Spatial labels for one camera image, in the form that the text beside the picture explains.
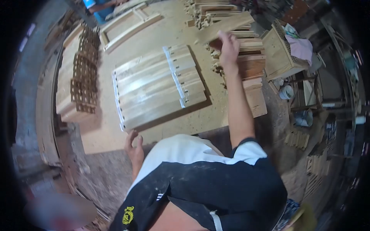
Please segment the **wooden workbench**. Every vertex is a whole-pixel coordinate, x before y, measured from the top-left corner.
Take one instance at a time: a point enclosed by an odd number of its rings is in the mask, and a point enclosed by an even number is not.
[[[195,61],[201,69],[201,78],[209,95],[208,106],[161,123],[140,132],[144,144],[157,142],[175,134],[196,134],[228,125],[227,91],[220,75],[211,71],[211,55],[202,45],[194,45],[195,27],[187,27],[185,21],[190,16],[185,14],[180,1],[169,0],[149,5],[144,10],[148,15],[160,13],[163,19],[138,32],[118,46],[110,54],[102,50],[98,66],[99,109],[96,115],[81,122],[80,132],[86,154],[103,153],[124,148],[127,134],[120,129],[120,120],[114,101],[112,71],[115,67],[140,55],[149,53],[162,46],[187,44],[193,52]],[[110,36],[117,36],[126,28],[116,27]],[[266,113],[261,90],[251,91],[248,101],[254,117]]]

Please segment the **white bucket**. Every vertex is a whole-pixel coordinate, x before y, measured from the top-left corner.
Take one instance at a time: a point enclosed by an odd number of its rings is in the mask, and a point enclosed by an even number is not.
[[[294,96],[293,88],[289,85],[286,85],[279,90],[279,96],[281,99],[291,99]]]

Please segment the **man's right arm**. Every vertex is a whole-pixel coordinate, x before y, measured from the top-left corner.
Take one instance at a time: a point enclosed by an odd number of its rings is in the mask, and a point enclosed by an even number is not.
[[[219,32],[222,41],[220,63],[225,73],[228,89],[228,121],[230,140],[233,148],[245,138],[255,138],[254,119],[245,96],[242,78],[239,73],[237,59],[239,42],[236,36],[230,33]]]

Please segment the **white tape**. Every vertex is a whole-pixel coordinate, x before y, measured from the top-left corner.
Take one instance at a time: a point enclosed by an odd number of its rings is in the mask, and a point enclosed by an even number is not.
[[[120,97],[118,95],[118,86],[117,86],[117,80],[116,80],[116,75],[114,74],[114,71],[112,73],[112,79],[113,79],[113,89],[114,89],[114,97],[115,97],[115,102],[117,106],[117,112],[118,112],[118,117],[120,118],[120,128],[121,131],[124,131],[124,124],[125,120],[123,119],[121,107],[120,107]]]
[[[182,108],[185,108],[185,103],[184,103],[184,100],[183,98],[185,98],[185,95],[184,93],[182,92],[182,89],[181,89],[181,85],[179,83],[179,79],[177,78],[177,75],[176,75],[176,68],[174,66],[174,63],[171,59],[171,54],[170,54],[170,51],[168,50],[168,47],[162,47],[165,55],[166,55],[166,58],[167,58],[167,62],[168,62],[168,65],[169,65],[169,69],[171,70],[171,75],[172,75],[172,78],[174,79],[174,82],[176,84],[176,87],[177,87],[177,90],[180,94],[180,104],[181,104],[181,107]]]

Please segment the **wooden crate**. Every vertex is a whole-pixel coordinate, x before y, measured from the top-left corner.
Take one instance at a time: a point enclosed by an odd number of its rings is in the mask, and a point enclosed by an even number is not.
[[[266,77],[268,80],[287,78],[302,70],[308,69],[308,62],[290,55],[290,45],[285,39],[284,30],[278,20],[272,29],[263,37],[266,54]]]

